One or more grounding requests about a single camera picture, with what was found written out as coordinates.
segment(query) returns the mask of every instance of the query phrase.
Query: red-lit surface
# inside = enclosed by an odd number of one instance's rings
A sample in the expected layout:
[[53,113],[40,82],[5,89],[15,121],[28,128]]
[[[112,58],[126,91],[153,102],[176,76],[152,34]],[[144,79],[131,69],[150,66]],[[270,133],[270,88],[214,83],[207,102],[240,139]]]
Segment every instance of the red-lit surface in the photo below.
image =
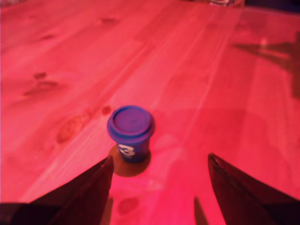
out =
[[110,224],[225,224],[211,152],[299,199],[299,32],[297,15],[179,0],[2,8],[1,200],[29,202],[106,157],[106,122],[127,104],[157,129],[148,168],[113,177]]

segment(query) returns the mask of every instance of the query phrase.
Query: dark stain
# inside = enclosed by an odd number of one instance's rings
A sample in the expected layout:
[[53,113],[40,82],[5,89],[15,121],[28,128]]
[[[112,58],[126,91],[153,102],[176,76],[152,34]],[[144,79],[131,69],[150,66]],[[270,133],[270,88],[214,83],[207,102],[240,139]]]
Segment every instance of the dark stain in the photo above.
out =
[[111,111],[112,111],[112,108],[111,108],[110,106],[108,106],[108,105],[105,106],[105,107],[103,107],[102,110],[101,110],[101,112],[102,112],[103,115],[107,115],[107,114],[109,114]]
[[121,215],[127,214],[134,210],[139,204],[139,201],[136,197],[123,199],[118,205],[118,212]]
[[33,96],[33,95],[36,95],[36,94],[41,94],[43,92],[52,90],[57,86],[58,86],[58,83],[54,82],[54,81],[39,82],[35,88],[33,88],[29,91],[26,91],[25,93],[23,93],[23,95],[24,96]]
[[16,4],[23,3],[24,1],[26,1],[26,0],[15,0],[15,1],[6,0],[6,1],[0,2],[0,6],[1,7],[9,7],[9,6],[13,6],[13,5],[16,5]]
[[47,76],[46,72],[41,72],[41,73],[37,73],[37,74],[33,75],[34,79],[36,79],[36,80],[44,79],[44,78],[46,78],[46,76]]
[[[261,45],[243,44],[235,44],[234,46],[248,53],[263,57],[288,71],[292,76],[292,96],[300,100],[300,32],[296,33],[296,41],[294,43],[283,42],[264,47]],[[263,53],[262,50],[268,50],[271,53]],[[287,54],[289,57],[285,59],[276,56],[276,53]]]
[[207,219],[205,218],[205,214],[196,196],[194,197],[194,215],[196,225],[208,225]]
[[109,225],[111,223],[112,211],[113,211],[113,198],[109,197],[105,205],[105,209],[101,218],[100,225]]
[[101,22],[102,23],[115,23],[115,22],[117,22],[117,20],[114,18],[101,18]]
[[81,115],[70,118],[61,126],[58,134],[56,135],[56,142],[58,144],[63,144],[69,141],[81,130],[82,126],[83,118]]
[[44,41],[44,40],[52,39],[52,38],[54,38],[54,37],[55,37],[54,34],[47,34],[47,35],[45,35],[45,36],[42,36],[39,40]]
[[122,158],[117,146],[113,146],[108,155],[113,157],[114,173],[121,177],[133,177],[144,172],[150,164],[151,152],[147,158],[140,163],[127,163]]

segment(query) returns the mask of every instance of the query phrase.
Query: dark object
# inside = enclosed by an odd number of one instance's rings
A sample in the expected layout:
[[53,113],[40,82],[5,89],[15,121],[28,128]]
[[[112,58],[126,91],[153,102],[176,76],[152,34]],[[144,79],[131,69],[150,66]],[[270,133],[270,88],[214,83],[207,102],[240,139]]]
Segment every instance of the dark object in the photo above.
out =
[[246,6],[257,6],[300,13],[300,0],[246,0]]
[[108,157],[31,203],[0,204],[0,225],[99,225],[112,176]]
[[209,154],[213,190],[227,225],[300,225],[300,202]]

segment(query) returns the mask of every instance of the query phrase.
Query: white number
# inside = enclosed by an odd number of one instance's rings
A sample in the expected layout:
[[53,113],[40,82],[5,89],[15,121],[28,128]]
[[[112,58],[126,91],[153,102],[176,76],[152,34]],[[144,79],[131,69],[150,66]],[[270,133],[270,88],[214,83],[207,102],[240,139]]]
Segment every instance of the white number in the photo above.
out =
[[134,148],[123,145],[123,144],[119,144],[120,147],[120,151],[125,155],[125,156],[133,156],[135,154],[135,152],[133,151]]

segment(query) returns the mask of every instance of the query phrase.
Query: container lid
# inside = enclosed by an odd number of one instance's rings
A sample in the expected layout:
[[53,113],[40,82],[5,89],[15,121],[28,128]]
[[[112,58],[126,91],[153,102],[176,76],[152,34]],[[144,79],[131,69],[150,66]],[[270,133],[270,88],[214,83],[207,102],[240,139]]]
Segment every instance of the container lid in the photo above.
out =
[[138,143],[150,138],[155,129],[152,115],[136,105],[115,110],[107,123],[110,137],[118,143]]

